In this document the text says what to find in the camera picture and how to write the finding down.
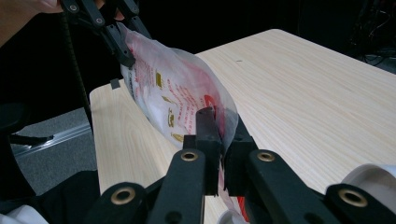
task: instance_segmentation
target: screw hole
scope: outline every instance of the screw hole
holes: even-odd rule
[[[338,195],[345,202],[357,207],[365,207],[368,202],[363,195],[351,189],[340,189]]]
[[[73,10],[73,11],[76,11],[76,10],[77,10],[77,7],[76,7],[75,5],[71,5],[71,6],[70,6],[70,9]]]
[[[117,189],[111,195],[111,202],[116,205],[122,205],[130,202],[135,196],[134,189],[131,187],[125,187],[121,189]]]
[[[273,161],[275,159],[274,155],[268,152],[259,152],[257,158],[261,161]]]
[[[181,154],[181,159],[183,161],[195,161],[198,159],[198,155],[194,152],[184,152]]]

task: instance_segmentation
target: yellow label on bag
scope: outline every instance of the yellow label on bag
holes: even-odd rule
[[[171,133],[172,137],[174,137],[178,142],[183,142],[184,135],[178,133]]]
[[[163,82],[161,80],[161,74],[159,72],[155,73],[155,84],[160,88],[163,89]]]
[[[173,128],[174,125],[174,120],[175,120],[175,115],[172,113],[172,109],[169,108],[168,110],[168,126]]]
[[[166,97],[166,96],[163,96],[163,99],[164,99],[166,102],[168,102],[168,103],[177,105],[175,102],[173,102],[171,99],[169,99],[169,98]]]

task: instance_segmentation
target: black chair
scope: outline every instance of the black chair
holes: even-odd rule
[[[25,126],[29,116],[29,108],[24,104],[0,105],[0,212],[35,196],[14,158],[8,139],[11,133]]]

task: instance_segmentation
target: red logo on bag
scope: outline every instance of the red logo on bag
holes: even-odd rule
[[[210,96],[210,95],[204,95],[204,100],[205,100],[205,106],[210,106],[210,107],[212,107],[215,110],[214,115],[215,115],[215,118],[216,118],[216,107],[215,107],[216,102],[215,102],[215,99],[213,99],[213,97]]]

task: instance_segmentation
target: black cable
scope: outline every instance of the black cable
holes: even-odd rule
[[[69,23],[65,13],[61,13],[61,27],[64,33],[64,43],[66,46],[66,50],[69,53],[73,71],[76,76],[76,80],[78,82],[78,90],[80,91],[80,100],[84,106],[85,114],[87,115],[88,122],[90,123],[91,130],[93,132],[90,103],[88,101],[87,93],[85,92],[84,82],[82,81],[81,73],[79,72],[78,62],[77,62],[76,54],[74,52],[72,38],[70,35]]]
[[[373,64],[373,66],[377,66],[377,65],[379,65],[379,64],[381,64],[382,62],[384,62],[385,61],[385,57],[382,57],[380,60],[379,60],[379,62],[378,63],[375,63],[375,64]]]

